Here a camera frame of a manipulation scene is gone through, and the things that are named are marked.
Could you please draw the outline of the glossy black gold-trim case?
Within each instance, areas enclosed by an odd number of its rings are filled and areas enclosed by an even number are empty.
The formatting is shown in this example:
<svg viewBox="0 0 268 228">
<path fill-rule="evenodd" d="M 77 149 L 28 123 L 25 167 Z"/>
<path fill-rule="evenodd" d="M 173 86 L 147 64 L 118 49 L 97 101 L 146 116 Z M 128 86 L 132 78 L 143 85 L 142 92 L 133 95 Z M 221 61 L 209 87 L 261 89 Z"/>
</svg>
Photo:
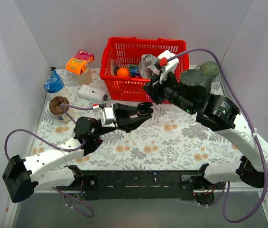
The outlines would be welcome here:
<svg viewBox="0 0 268 228">
<path fill-rule="evenodd" d="M 139 103 L 137 106 L 137 116 L 151 115 L 154 112 L 152 106 L 151 102 Z"/>
</svg>

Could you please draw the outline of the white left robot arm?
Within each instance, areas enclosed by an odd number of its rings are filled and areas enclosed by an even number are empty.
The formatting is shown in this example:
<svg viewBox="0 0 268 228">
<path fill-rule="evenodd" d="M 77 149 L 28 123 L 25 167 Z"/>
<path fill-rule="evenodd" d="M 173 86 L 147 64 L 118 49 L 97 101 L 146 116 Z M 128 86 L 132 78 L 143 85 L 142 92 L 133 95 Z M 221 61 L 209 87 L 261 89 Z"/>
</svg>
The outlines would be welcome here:
<svg viewBox="0 0 268 228">
<path fill-rule="evenodd" d="M 41 154 L 21 158 L 19 155 L 8 157 L 8 164 L 2 179 L 14 203 L 29 198 L 34 191 L 51 187 L 69 186 L 78 190 L 86 181 L 76 167 L 62 171 L 54 169 L 69 161 L 95 152 L 103 140 L 102 135 L 115 130 L 130 133 L 140 127 L 153 114 L 152 103 L 142 102 L 137 106 L 114 103 L 95 104 L 92 109 L 101 110 L 101 118 L 82 116 L 75 122 L 74 137 Z"/>
</svg>

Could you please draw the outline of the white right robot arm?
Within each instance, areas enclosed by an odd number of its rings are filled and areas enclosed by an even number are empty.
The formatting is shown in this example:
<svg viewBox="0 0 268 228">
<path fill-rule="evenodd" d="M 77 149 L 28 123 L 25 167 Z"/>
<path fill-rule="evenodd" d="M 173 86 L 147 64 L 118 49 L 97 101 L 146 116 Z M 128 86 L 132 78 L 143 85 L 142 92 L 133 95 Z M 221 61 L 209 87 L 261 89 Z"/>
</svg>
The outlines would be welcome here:
<svg viewBox="0 0 268 228">
<path fill-rule="evenodd" d="M 255 138 L 262 148 L 268 171 L 268 143 L 252 133 L 237 105 L 229 98 L 211 93 L 212 79 L 197 69 L 189 69 L 177 80 L 169 72 L 162 83 L 153 75 L 143 90 L 156 104 L 168 101 L 189 114 L 196 121 L 231 142 L 242 157 L 223 164 L 203 164 L 195 176 L 182 181 L 186 189 L 207 189 L 225 181 L 242 181 L 252 187 L 264 187 L 264 171 Z"/>
</svg>

